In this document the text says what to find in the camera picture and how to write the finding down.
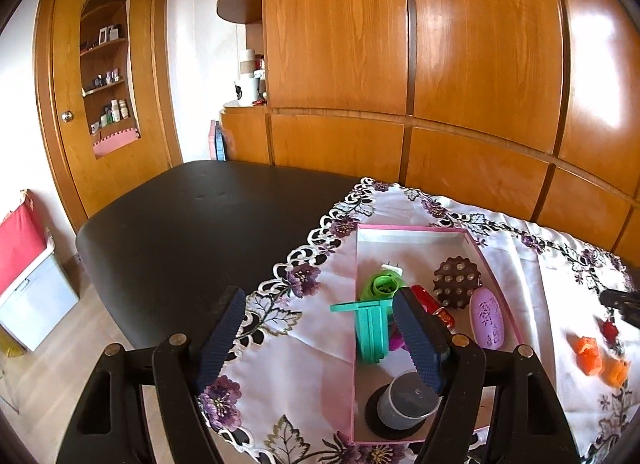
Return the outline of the magenta plastic cup mould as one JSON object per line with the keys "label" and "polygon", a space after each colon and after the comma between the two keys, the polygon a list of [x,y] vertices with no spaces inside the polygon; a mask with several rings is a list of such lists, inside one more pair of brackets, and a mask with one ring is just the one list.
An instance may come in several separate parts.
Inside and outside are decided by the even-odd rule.
{"label": "magenta plastic cup mould", "polygon": [[399,349],[405,349],[406,344],[404,337],[399,332],[399,328],[396,324],[390,327],[390,336],[388,336],[388,350],[396,351]]}

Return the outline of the red puzzle piece K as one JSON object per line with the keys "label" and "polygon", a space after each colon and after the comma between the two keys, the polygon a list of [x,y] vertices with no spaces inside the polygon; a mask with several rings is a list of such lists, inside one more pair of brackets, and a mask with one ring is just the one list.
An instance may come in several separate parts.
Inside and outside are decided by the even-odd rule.
{"label": "red puzzle piece K", "polygon": [[600,327],[603,338],[606,343],[610,346],[615,346],[617,343],[618,333],[620,332],[612,320],[606,320],[601,324]]}

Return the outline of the teal plastic comb stand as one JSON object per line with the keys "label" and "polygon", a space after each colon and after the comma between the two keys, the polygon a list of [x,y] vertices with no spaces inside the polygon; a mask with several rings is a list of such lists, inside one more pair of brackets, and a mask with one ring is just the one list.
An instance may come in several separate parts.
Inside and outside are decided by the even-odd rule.
{"label": "teal plastic comb stand", "polygon": [[376,364],[390,352],[388,316],[392,299],[334,303],[332,312],[352,312],[360,358],[364,363]]}

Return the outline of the mauve oval patterned case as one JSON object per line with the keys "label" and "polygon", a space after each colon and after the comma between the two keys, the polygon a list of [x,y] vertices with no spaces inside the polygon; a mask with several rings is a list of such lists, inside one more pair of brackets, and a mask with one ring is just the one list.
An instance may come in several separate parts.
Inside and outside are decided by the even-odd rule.
{"label": "mauve oval patterned case", "polygon": [[498,350],[506,340],[500,303],[494,293],[480,287],[470,300],[470,323],[478,346]]}

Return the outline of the grey translucent plastic cup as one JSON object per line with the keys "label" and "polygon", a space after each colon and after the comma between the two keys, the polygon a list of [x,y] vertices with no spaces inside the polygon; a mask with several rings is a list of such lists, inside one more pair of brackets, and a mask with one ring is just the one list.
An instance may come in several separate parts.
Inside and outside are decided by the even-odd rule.
{"label": "grey translucent plastic cup", "polygon": [[387,396],[380,401],[383,411],[393,418],[399,428],[409,427],[421,418],[427,418],[439,407],[440,397],[425,385],[416,372],[405,372],[394,378]]}

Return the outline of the red lipstick tube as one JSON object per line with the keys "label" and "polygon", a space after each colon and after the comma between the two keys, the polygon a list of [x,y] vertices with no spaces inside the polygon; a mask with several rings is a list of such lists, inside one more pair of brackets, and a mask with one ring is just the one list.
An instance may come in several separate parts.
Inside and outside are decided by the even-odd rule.
{"label": "red lipstick tube", "polygon": [[422,285],[414,284],[410,286],[412,294],[418,302],[420,302],[423,309],[431,315],[436,315],[444,323],[450,331],[456,326],[454,317],[446,310],[442,304],[436,300]]}

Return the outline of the light orange puzzle piece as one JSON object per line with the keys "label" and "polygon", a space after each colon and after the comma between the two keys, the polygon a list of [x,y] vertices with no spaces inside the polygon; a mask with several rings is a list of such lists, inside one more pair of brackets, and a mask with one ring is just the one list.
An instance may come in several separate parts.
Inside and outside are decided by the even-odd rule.
{"label": "light orange puzzle piece", "polygon": [[629,372],[629,362],[615,358],[606,360],[602,378],[608,386],[620,388],[626,383]]}

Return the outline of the pink shallow box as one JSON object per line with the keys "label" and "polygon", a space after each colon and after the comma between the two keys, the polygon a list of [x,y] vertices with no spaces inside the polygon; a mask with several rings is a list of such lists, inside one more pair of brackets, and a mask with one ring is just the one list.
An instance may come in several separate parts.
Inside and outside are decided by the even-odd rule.
{"label": "pink shallow box", "polygon": [[[470,233],[417,225],[365,224],[357,230],[356,296],[381,296],[403,286],[449,331],[464,334],[477,345],[511,351],[522,341],[518,325],[494,273]],[[387,321],[387,329],[374,323]],[[354,313],[358,360],[354,364],[354,438],[357,444],[412,444],[427,434],[427,416],[420,425],[393,432],[384,425],[372,429],[376,400],[392,380],[414,369],[393,317],[380,306]]]}

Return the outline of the green plastic clip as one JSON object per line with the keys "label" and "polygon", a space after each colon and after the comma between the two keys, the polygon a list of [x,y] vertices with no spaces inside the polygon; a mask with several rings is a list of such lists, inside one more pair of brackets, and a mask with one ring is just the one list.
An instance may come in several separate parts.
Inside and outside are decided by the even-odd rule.
{"label": "green plastic clip", "polygon": [[373,274],[364,284],[360,301],[392,299],[398,289],[406,286],[401,276],[393,270],[382,270]]}

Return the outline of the white plug adapter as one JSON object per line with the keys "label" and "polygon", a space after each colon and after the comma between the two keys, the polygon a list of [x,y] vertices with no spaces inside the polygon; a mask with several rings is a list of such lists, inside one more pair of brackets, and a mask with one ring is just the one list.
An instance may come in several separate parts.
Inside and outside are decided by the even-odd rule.
{"label": "white plug adapter", "polygon": [[401,269],[399,265],[390,265],[389,263],[383,263],[383,265],[381,265],[381,269],[386,275],[399,277],[399,279],[401,279],[402,275],[404,274],[404,270]]}

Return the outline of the black round lid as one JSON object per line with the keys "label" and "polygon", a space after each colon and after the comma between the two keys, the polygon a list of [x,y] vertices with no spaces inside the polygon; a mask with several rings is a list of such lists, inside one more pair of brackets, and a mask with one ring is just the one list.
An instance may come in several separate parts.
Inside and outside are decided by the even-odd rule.
{"label": "black round lid", "polygon": [[380,401],[387,396],[387,390],[390,385],[378,387],[378,389],[370,395],[366,406],[364,407],[364,420],[370,432],[373,432],[378,438],[392,441],[399,441],[414,436],[425,424],[426,418],[421,418],[409,427],[399,428],[393,418],[388,415],[384,416],[387,411],[383,411]]}

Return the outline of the pink blue flat item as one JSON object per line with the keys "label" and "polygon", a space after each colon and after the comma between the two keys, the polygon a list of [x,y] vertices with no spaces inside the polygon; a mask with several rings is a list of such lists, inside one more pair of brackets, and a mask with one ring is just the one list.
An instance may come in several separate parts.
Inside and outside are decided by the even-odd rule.
{"label": "pink blue flat item", "polygon": [[212,161],[232,161],[234,158],[231,135],[224,130],[220,119],[213,119],[210,122],[208,147]]}

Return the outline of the red cloth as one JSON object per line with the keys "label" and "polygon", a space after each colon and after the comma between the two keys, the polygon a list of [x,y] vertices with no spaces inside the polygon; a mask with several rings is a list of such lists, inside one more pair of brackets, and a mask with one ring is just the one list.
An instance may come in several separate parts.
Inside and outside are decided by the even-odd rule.
{"label": "red cloth", "polygon": [[46,232],[29,190],[1,221],[0,287],[10,285],[47,247]]}

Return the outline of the wooden display shelf door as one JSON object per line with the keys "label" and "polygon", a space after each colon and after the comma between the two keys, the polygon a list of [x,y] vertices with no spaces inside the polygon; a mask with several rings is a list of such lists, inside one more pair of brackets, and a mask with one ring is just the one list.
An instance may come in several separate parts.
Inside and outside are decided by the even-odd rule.
{"label": "wooden display shelf door", "polygon": [[74,230],[181,164],[169,93],[167,0],[40,0],[40,129]]}

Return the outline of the wooden wall cabinet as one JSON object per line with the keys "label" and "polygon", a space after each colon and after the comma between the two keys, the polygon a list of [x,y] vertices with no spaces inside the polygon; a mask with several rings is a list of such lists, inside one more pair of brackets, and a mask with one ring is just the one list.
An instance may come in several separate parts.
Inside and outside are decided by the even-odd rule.
{"label": "wooden wall cabinet", "polygon": [[239,161],[374,176],[639,259],[639,15],[623,0],[239,0],[267,103]]}

